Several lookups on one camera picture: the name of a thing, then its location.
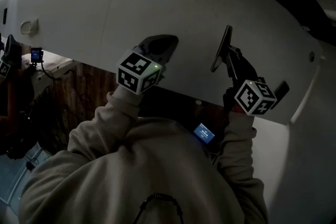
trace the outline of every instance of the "black device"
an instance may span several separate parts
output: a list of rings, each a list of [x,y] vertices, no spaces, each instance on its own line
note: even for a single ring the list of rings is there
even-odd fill
[[[6,24],[6,19],[7,19],[7,8],[4,9],[4,18],[2,20],[2,23],[5,25]]]
[[[215,138],[213,132],[211,132],[203,123],[196,127],[194,134],[197,135],[198,138],[200,138],[206,145]]]
[[[232,46],[231,43],[232,26],[227,25],[222,41],[220,42],[215,61],[210,71],[215,72],[223,62],[226,64],[227,73],[231,78],[233,87],[226,90],[223,95],[224,112],[229,112],[236,103],[234,96],[243,85],[245,80],[259,81],[265,83],[265,80],[258,77],[254,67],[243,57],[240,49]]]
[[[43,62],[42,48],[32,48],[30,52],[30,61],[32,63],[42,63]]]
[[[275,97],[277,98],[277,101],[274,103],[274,105],[271,107],[273,109],[284,96],[289,92],[289,86],[287,82],[283,81],[280,86],[277,88],[277,90],[274,92]]]
[[[49,75],[43,66],[43,51],[42,48],[32,48],[30,51],[30,61],[32,62],[29,66],[34,69],[34,71],[43,71],[44,74],[53,81],[60,81],[61,78],[54,78],[53,74]],[[36,70],[37,64],[40,63],[42,70]]]
[[[8,36],[4,51],[1,60],[14,68],[21,69],[22,48],[13,35]]]
[[[31,162],[27,162],[26,163],[26,167],[27,167],[27,169],[29,170],[29,171],[33,171],[34,170],[34,168],[35,168],[35,166],[31,163]]]

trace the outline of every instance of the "round hole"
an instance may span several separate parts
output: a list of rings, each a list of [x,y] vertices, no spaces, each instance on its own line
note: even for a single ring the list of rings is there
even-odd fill
[[[311,51],[309,53],[309,61],[310,62],[314,62],[314,60],[315,60],[315,53],[313,51]]]

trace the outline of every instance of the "person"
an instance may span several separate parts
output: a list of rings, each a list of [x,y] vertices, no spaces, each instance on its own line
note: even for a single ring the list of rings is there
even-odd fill
[[[0,78],[0,155],[23,158],[36,143],[30,121],[23,113],[33,98],[34,89],[26,69],[13,68],[6,80]]]
[[[20,223],[267,223],[253,117],[230,112],[212,164],[177,122],[138,118],[142,95],[118,87],[107,100],[70,132],[66,151],[34,169]]]

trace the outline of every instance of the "cable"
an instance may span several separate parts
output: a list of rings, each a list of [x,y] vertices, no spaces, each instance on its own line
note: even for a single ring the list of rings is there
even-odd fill
[[[43,72],[44,73],[44,71],[43,70],[35,70],[35,72]],[[49,70],[46,70],[46,72],[49,72],[50,74],[51,74],[51,76],[53,77],[53,78],[55,78],[54,77],[54,74],[51,72],[51,71],[49,71]],[[53,85],[52,85],[52,91],[51,91],[51,94],[53,94],[54,93],[54,89],[55,89],[55,80],[56,79],[53,79]]]
[[[181,207],[180,207],[180,205],[178,204],[177,200],[174,199],[174,198],[173,198],[172,196],[170,196],[170,195],[162,194],[162,193],[154,193],[154,194],[150,195],[150,196],[149,196],[149,197],[148,197],[148,198],[141,204],[141,206],[140,206],[140,211],[139,211],[137,217],[135,218],[133,224],[137,224],[137,223],[138,223],[138,220],[139,220],[139,218],[140,218],[142,212],[146,209],[147,204],[148,204],[151,200],[153,200],[153,199],[157,199],[157,200],[161,200],[161,201],[168,201],[168,202],[171,201],[171,202],[174,204],[174,206],[176,207],[176,212],[177,212],[177,215],[178,215],[179,218],[180,218],[180,222],[181,222],[181,224],[184,224],[184,222],[183,222],[183,217],[182,217],[183,212],[182,212]]]
[[[46,76],[49,78],[49,79],[52,79],[52,80],[54,80],[54,81],[60,81],[61,80],[61,78],[57,78],[57,79],[55,79],[55,77],[54,77],[54,75],[51,77],[50,75],[48,75],[48,73],[46,72],[46,70],[44,69],[44,67],[43,67],[43,63],[41,63],[41,67],[42,67],[42,70],[43,70],[43,72],[44,72],[44,74],[46,74]]]

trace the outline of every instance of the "wire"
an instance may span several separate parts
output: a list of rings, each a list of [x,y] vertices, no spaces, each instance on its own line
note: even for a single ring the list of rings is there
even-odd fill
[[[40,163],[38,162],[38,159],[37,158],[32,158],[31,160],[30,160],[30,162],[32,161],[32,160],[36,160],[37,161],[37,165],[39,165]]]
[[[86,111],[94,112],[94,110],[88,109],[88,108],[84,105],[84,102],[86,102],[86,103],[91,103],[91,98],[90,98],[86,93],[79,94],[78,91],[77,91],[76,82],[75,82],[75,78],[76,78],[75,72],[74,72],[73,70],[69,69],[67,72],[64,73],[64,75],[67,75],[67,74],[70,73],[70,72],[72,73],[72,81],[73,81],[73,87],[72,87],[72,88],[73,88],[73,90],[75,91],[76,95],[78,96],[81,105],[83,106],[83,108],[84,108]],[[88,101],[84,100],[83,96],[87,96]]]
[[[178,215],[179,218],[180,218],[180,222],[181,222],[181,224],[184,224],[184,222],[183,222],[183,217],[182,217],[183,212],[182,212],[181,207],[180,207],[180,205],[178,204],[177,200],[174,199],[174,198],[173,198],[172,196],[170,196],[170,195],[167,195],[167,194],[160,194],[160,193],[154,193],[154,194],[150,195],[150,196],[149,196],[149,197],[148,197],[148,198],[141,204],[141,206],[140,206],[140,211],[139,211],[137,217],[135,218],[133,224],[137,224],[137,223],[138,223],[138,220],[139,220],[139,218],[140,218],[142,212],[143,212],[144,210],[146,210],[146,206],[147,206],[147,204],[149,204],[149,202],[150,202],[151,200],[153,200],[153,199],[162,200],[162,201],[167,201],[167,202],[170,202],[170,201],[171,201],[171,202],[174,204],[174,206],[176,207],[176,212],[177,212],[177,215]]]
[[[44,71],[43,70],[35,70],[35,72],[43,72],[44,73]],[[46,72],[49,72],[50,74],[51,74],[51,76],[52,77],[54,77],[54,74],[51,72],[51,71],[49,71],[49,70],[46,70]],[[51,91],[51,94],[53,94],[54,93],[54,89],[55,89],[55,80],[53,79],[53,85],[52,85],[52,91]]]
[[[41,67],[42,67],[42,71],[44,72],[44,74],[46,74],[46,76],[47,76],[49,79],[52,79],[52,80],[54,80],[54,81],[60,81],[60,80],[61,80],[61,78],[57,78],[57,79],[55,79],[55,77],[54,77],[53,73],[51,73],[51,71],[50,71],[50,73],[51,73],[52,76],[48,75],[48,73],[46,72],[46,70],[45,70],[44,67],[43,67],[43,63],[41,63]]]

